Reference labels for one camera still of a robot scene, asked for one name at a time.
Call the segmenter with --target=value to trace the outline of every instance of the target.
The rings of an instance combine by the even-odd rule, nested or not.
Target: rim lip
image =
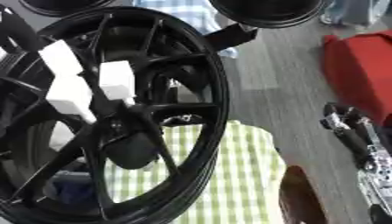
[[[238,16],[235,12],[225,7],[223,4],[218,3],[220,0],[209,0],[213,7],[218,10],[225,17],[234,20],[235,22],[251,25],[258,28],[268,28],[268,29],[279,29],[290,27],[294,25],[300,25],[315,16],[317,16],[326,6],[327,0],[318,0],[318,3],[314,5],[311,9],[309,9],[306,13],[300,16],[293,17],[291,19],[285,20],[276,20],[276,19],[257,19],[257,18],[246,18]]]
[[[201,160],[201,162],[199,161],[199,164],[196,166],[197,168],[194,168],[194,170],[192,170],[192,175],[189,175],[189,177],[185,177],[185,175],[182,176],[183,179],[188,179],[187,181],[189,182],[187,184],[183,184],[182,188],[177,190],[178,193],[182,193],[187,188],[192,187],[193,181],[191,179],[193,178],[193,176],[199,172],[202,172],[202,170],[205,169],[206,166],[209,163],[211,163],[211,161],[214,158],[216,158],[217,151],[218,151],[217,146],[221,140],[221,136],[224,133],[224,129],[226,127],[226,122],[228,119],[228,83],[227,83],[227,79],[226,79],[226,74],[224,73],[223,65],[221,64],[220,58],[216,54],[215,50],[209,45],[209,43],[207,43],[207,40],[204,39],[203,36],[198,31],[196,31],[194,28],[192,28],[189,24],[179,20],[176,17],[173,17],[171,15],[167,15],[167,14],[159,12],[159,11],[147,10],[144,8],[137,8],[137,7],[110,7],[110,8],[104,8],[104,9],[94,9],[94,10],[84,11],[84,12],[81,12],[78,14],[74,14],[74,15],[65,17],[65,18],[61,19],[60,21],[47,26],[46,28],[44,28],[40,32],[40,34],[47,34],[48,32],[52,32],[54,29],[62,30],[62,29],[64,29],[64,27],[68,27],[68,29],[69,29],[69,27],[72,27],[72,25],[77,23],[77,21],[83,21],[84,19],[89,18],[90,16],[103,16],[105,13],[116,14],[118,11],[127,11],[127,12],[144,11],[144,12],[149,12],[149,13],[155,13],[156,15],[159,15],[160,17],[169,18],[170,23],[178,24],[182,28],[181,29],[182,34],[184,34],[185,37],[189,38],[193,44],[208,51],[208,54],[206,55],[206,59],[207,59],[208,63],[211,65],[211,68],[213,69],[213,70],[211,70],[212,73],[214,73],[214,75],[212,75],[213,77],[211,77],[213,79],[212,82],[215,82],[215,83],[217,83],[217,85],[219,85],[218,87],[215,87],[216,90],[214,91],[215,92],[214,103],[220,108],[220,113],[217,115],[217,121],[216,121],[215,125],[211,125],[212,127],[210,128],[211,130],[213,130],[213,136],[208,138],[208,141],[205,141],[204,143],[200,143],[200,139],[201,139],[201,135],[202,135],[202,132],[201,132],[199,139],[198,139],[198,142],[194,146],[194,148],[197,148],[197,144],[202,144],[202,145],[204,144],[204,146],[205,146],[204,148],[207,148],[210,150],[201,150],[201,151],[204,151],[205,155],[199,155],[197,157],[197,159]],[[14,67],[18,63],[19,63],[19,61],[12,63],[12,65],[10,65],[10,67]],[[195,165],[195,164],[196,163],[193,162],[193,163],[188,164],[188,166]],[[162,182],[161,184],[156,186],[156,188],[161,186],[167,180],[165,180],[164,182]],[[207,182],[201,186],[200,190],[204,189]],[[187,209],[191,204],[192,203],[188,203],[188,205],[184,207],[184,210]],[[20,215],[20,213],[18,213],[18,214],[14,213],[12,211],[12,210],[14,210],[14,208],[12,208],[12,207],[6,207],[6,206],[1,205],[1,208],[2,209],[0,209],[0,210],[3,210],[3,211],[0,211],[0,213],[4,213],[5,217],[7,219],[10,219],[10,221],[12,221],[14,219],[11,216],[17,217],[17,215]],[[134,216],[134,215],[126,213],[122,217],[119,217],[119,219],[113,219],[112,221],[119,221],[118,223],[127,223],[126,220],[129,219],[131,216]],[[40,221],[41,223],[47,223],[47,220],[42,220],[42,217],[37,217],[37,219],[34,219],[34,220]]]
[[[97,0],[93,3],[90,4],[82,4],[79,7],[73,9],[73,10],[48,10],[48,9],[43,9],[43,8],[39,8],[36,6],[33,6],[30,3],[27,3],[25,0],[19,0],[19,2],[29,11],[32,11],[34,13],[37,13],[39,15],[42,16],[46,16],[46,17],[64,17],[79,11],[85,11],[94,7],[98,7],[98,6],[105,6],[108,4],[112,4],[115,0]]]

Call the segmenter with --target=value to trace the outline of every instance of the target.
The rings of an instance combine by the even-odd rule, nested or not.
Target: person
[[[370,26],[387,11],[390,0],[334,0],[320,17],[326,25]]]

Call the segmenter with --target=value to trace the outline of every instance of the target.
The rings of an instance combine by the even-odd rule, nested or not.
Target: motorcycle part
[[[10,105],[14,109],[1,114],[6,118],[11,114],[0,138],[1,214],[21,224],[168,223],[182,214],[211,177],[228,119],[228,84],[215,50],[179,19],[132,7],[75,14],[40,35],[47,44],[64,39],[73,47],[85,71],[80,76],[94,95],[90,109],[97,122],[87,124],[78,116],[60,115],[42,100],[53,75],[36,53],[4,59],[0,100],[5,109]],[[99,65],[118,60],[127,60],[135,73],[136,105],[129,108],[110,101],[98,88]],[[170,81],[199,95],[199,102],[167,101]],[[206,91],[211,97],[202,97]],[[203,128],[189,157],[175,164],[161,137],[161,126],[183,115],[198,117]],[[47,147],[54,122],[63,122],[75,134],[58,151]],[[138,157],[120,161],[124,145],[141,145],[146,150],[126,149],[131,151],[128,155]],[[170,176],[150,192],[115,204],[102,176],[106,157],[129,169],[163,159]],[[96,196],[93,203],[68,205],[53,199],[50,187],[43,190],[53,176],[74,175],[74,167],[89,173]]]
[[[112,3],[114,0],[19,0],[28,10],[48,17],[64,17],[77,11],[84,11]]]
[[[328,103],[323,125],[353,153],[358,167],[358,185],[373,223],[392,221],[392,157],[385,134],[358,109]]]
[[[326,0],[210,0],[226,17],[259,28],[299,25],[317,16]]]

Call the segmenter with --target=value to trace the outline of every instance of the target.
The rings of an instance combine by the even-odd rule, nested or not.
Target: red object
[[[341,102],[392,126],[392,31],[324,37],[324,73]]]

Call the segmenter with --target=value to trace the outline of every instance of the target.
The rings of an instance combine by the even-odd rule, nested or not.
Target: black handle
[[[7,53],[37,52],[44,47],[39,35],[11,8],[0,4],[0,47]]]

